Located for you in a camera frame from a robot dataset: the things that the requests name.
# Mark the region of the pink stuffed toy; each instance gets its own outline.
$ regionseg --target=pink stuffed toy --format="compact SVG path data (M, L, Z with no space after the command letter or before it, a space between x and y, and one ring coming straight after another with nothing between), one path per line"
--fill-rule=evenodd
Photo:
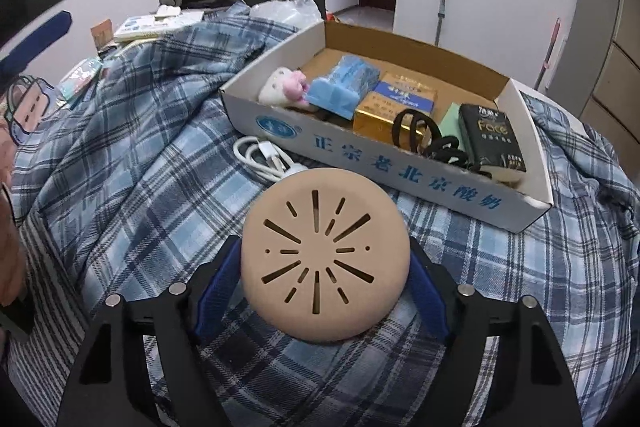
M305 98L308 90L309 84L302 71L278 68L264 84L258 95L258 102L264 105L314 110L316 108Z

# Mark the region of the white charging cable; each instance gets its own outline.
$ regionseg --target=white charging cable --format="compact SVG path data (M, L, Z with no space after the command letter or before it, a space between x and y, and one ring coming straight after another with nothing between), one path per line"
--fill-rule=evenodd
M240 148L248 145L244 154ZM262 153L266 165L254 159L254 153ZM261 140L255 136L244 136L234 143L234 155L247 168L251 169L257 176L267 182L279 182L296 172L306 171L307 168L294 162L290 156L276 144L268 140Z

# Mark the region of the cartoon illustration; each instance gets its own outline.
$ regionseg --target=cartoon illustration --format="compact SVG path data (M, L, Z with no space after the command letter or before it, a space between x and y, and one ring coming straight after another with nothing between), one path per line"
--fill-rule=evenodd
M16 145L21 145L36 129L53 100L53 86L42 78L21 75L9 88L4 119Z

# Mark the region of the plastic bag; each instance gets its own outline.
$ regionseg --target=plastic bag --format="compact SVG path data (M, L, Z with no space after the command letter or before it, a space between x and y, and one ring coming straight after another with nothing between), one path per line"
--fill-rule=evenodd
M299 30L322 20L314 0L267 1L253 6L250 15L295 26Z

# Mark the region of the wooden cabinet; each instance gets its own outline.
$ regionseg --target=wooden cabinet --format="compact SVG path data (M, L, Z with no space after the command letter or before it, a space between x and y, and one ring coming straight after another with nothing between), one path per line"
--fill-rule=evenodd
M606 137L620 158L620 166L629 178L638 183L640 179L640 143L613 118L598 102L587 102L582 121Z
M576 2L569 37L558 48L556 71L548 88L543 91L575 116L580 117L598 83L619 12L620 0Z
M616 44L610 48L593 98L640 139L640 70Z
M620 1L620 22L613 39L632 61L640 65L640 0Z

